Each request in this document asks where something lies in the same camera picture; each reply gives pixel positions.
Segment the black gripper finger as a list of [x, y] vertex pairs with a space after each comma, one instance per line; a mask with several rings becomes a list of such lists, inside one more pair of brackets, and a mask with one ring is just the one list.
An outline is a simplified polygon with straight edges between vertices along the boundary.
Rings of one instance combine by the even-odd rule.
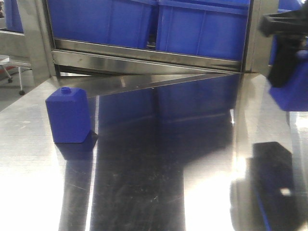
[[266, 37], [276, 37], [277, 50], [268, 81], [273, 87], [283, 87], [299, 64], [296, 53], [305, 48], [308, 35], [308, 12], [300, 9], [262, 16], [259, 31]]

